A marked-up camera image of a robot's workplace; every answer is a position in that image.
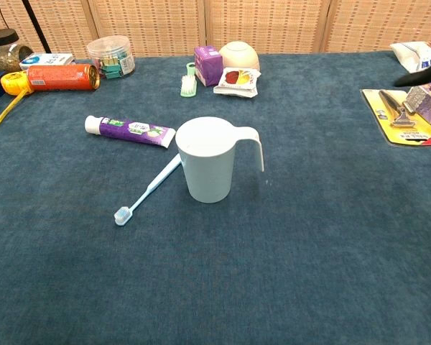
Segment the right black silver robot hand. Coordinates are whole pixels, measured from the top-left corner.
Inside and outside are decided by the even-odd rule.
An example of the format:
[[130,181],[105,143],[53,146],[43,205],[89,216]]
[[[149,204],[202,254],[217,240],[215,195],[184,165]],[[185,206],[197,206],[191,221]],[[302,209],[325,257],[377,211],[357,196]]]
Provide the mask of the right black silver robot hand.
[[407,75],[402,76],[394,81],[395,87],[404,87],[404,86],[420,86],[427,83],[431,83],[431,66]]

